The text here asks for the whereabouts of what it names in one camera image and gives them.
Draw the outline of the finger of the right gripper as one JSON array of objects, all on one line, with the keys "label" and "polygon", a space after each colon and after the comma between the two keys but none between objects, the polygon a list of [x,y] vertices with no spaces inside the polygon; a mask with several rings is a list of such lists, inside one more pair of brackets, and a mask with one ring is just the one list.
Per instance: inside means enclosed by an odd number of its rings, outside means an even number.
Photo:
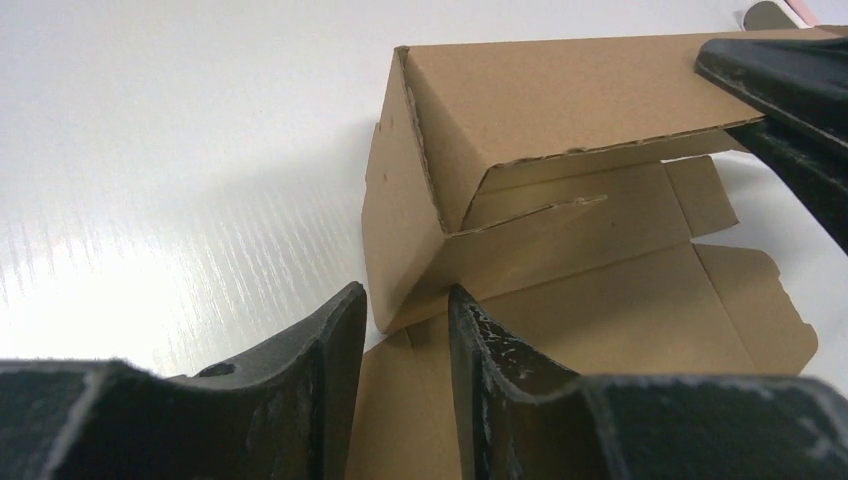
[{"label": "finger of the right gripper", "polygon": [[847,247],[847,40],[711,39],[694,70],[763,113],[728,134]]}]

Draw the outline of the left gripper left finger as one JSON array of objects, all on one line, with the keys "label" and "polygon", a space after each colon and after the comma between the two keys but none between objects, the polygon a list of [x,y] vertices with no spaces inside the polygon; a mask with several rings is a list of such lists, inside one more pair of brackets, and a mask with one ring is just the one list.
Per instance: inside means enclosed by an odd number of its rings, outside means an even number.
[{"label": "left gripper left finger", "polygon": [[5,360],[5,479],[341,479],[367,322],[353,282],[193,376],[119,360]]}]

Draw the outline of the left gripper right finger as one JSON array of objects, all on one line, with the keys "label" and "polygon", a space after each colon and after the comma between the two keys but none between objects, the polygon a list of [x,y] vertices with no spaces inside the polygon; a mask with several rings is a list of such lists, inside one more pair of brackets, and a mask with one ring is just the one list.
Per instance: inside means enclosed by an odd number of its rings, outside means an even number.
[{"label": "left gripper right finger", "polygon": [[806,377],[583,375],[448,297],[465,479],[843,479],[847,402]]}]

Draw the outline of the brown cardboard box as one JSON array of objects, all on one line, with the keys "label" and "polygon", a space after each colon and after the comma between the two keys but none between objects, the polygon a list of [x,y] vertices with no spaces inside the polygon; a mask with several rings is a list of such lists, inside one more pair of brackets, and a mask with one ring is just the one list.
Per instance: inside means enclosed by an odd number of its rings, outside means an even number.
[{"label": "brown cardboard box", "polygon": [[583,375],[802,377],[818,338],[755,249],[713,157],[763,113],[701,77],[711,39],[843,27],[404,46],[362,209],[385,339],[363,359],[346,475],[465,479],[448,297]]}]

